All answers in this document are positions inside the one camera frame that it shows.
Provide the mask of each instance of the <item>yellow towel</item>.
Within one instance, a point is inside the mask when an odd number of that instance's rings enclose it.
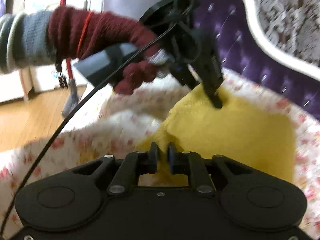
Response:
[[[219,88],[223,108],[216,109],[197,86],[170,111],[168,118],[151,137],[140,145],[148,150],[155,141],[161,150],[158,173],[141,177],[141,185],[183,186],[184,175],[170,175],[166,148],[174,142],[178,150],[193,151],[203,158],[221,154],[292,181],[295,134],[290,120],[282,114],[270,114]]]

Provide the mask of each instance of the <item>bed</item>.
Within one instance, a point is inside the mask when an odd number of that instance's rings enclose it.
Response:
[[[264,36],[254,0],[200,0],[195,25],[218,38],[223,86],[270,112],[287,115],[295,125],[294,183],[308,199],[300,227],[320,237],[320,70],[273,46]],[[85,95],[92,90],[88,86]],[[189,92],[170,75],[143,84],[132,96],[115,95],[107,86],[92,97],[56,139],[29,182],[80,163],[113,154],[118,158],[154,133],[169,110]],[[156,116],[155,107],[161,106]],[[12,194],[47,138],[1,153],[0,220]],[[15,211],[5,236],[21,227]]]

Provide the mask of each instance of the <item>purple tufted headboard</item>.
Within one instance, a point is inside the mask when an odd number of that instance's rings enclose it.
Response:
[[[320,82],[273,60],[250,33],[242,0],[198,0],[194,26],[217,37],[222,67],[281,94],[320,120]]]

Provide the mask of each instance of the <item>black cable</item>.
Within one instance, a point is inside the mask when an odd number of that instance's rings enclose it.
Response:
[[[189,6],[183,11],[183,13],[181,14],[179,20],[181,20],[181,19],[183,19],[184,17],[188,16],[189,13],[191,12],[192,8],[193,8],[193,6],[192,6],[192,5],[189,5]],[[159,26],[161,26],[161,25],[170,24],[170,23],[172,23],[172,22],[170,21],[170,19],[166,19],[166,20],[163,20],[163,21],[161,21],[161,22],[158,22],[157,24],[147,25],[147,27],[148,27],[149,29],[153,29],[153,28],[155,28],[155,27],[159,27]]]
[[[76,114],[76,112],[78,112],[78,110],[96,93],[98,92],[100,89],[102,89],[103,87],[105,87],[108,83],[110,78],[112,78],[113,75],[115,75],[118,71],[122,70],[124,67],[126,67],[130,62],[132,62],[132,60],[135,59],[135,57],[137,57],[138,55],[140,55],[142,52],[144,52],[145,50],[147,50],[148,48],[150,48],[151,46],[153,46],[155,43],[157,43],[159,40],[161,40],[164,36],[166,36],[171,30],[173,30],[173,28],[177,25],[178,23],[173,23],[171,24],[171,26],[164,32],[162,33],[159,37],[157,37],[156,39],[154,39],[153,41],[151,41],[148,45],[144,46],[142,49],[140,49],[139,51],[137,51],[132,57],[130,57],[126,62],[124,62],[120,67],[118,67],[115,71],[113,71],[104,81],[102,81],[98,86],[96,86],[83,100],[81,100],[79,102],[79,104],[70,112],[70,114],[68,114],[68,116],[63,120],[63,122],[60,124],[60,126],[57,128],[57,130],[54,132],[54,134],[51,136],[51,138],[49,139],[49,141],[47,142],[47,144],[44,146],[44,148],[42,149],[42,151],[40,152],[40,154],[38,155],[38,157],[36,158],[36,160],[34,161],[34,163],[31,165],[30,169],[28,170],[27,174],[24,176],[22,182],[20,183],[18,189],[16,190],[16,192],[13,195],[13,198],[10,202],[10,205],[7,209],[7,212],[5,214],[4,220],[1,224],[1,229],[0,229],[0,236],[3,236],[3,232],[5,229],[5,226],[8,222],[10,213],[13,209],[14,206],[14,201],[16,199],[16,196],[18,194],[18,192],[25,186],[25,184],[27,183],[28,179],[30,178],[31,174],[33,173],[33,171],[35,170],[35,168],[38,166],[39,162],[42,160],[42,158],[44,157],[44,155],[46,154],[46,152],[48,151],[48,149],[50,148],[50,146],[52,145],[52,143],[54,142],[54,140],[58,137],[58,135],[61,133],[62,129],[66,126],[66,124],[70,121],[70,119]]]

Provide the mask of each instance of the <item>wooden floor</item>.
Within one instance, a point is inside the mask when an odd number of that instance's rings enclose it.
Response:
[[[85,87],[79,87],[79,95]],[[31,98],[29,102],[0,104],[0,152],[51,136],[62,122],[61,111],[68,90],[53,90]]]

